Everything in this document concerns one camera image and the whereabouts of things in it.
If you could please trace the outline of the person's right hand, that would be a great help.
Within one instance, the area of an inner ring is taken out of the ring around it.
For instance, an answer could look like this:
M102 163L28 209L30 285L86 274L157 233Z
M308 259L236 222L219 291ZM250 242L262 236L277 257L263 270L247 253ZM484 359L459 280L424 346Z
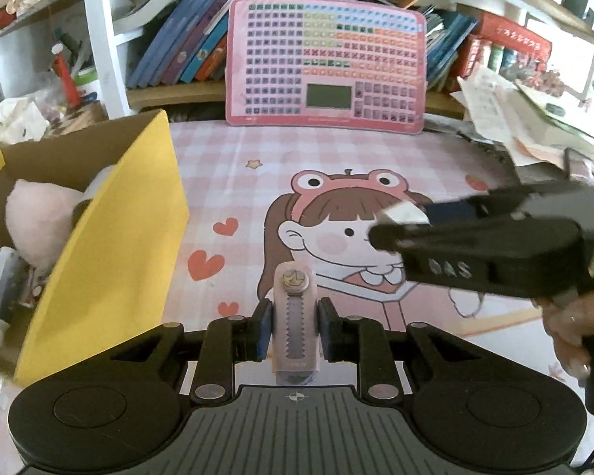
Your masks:
M583 345L594 336L594 291L581 295L559 309L548 298L537 298L546 333L554 341L555 354L564 371L579 381L591 373L592 357Z

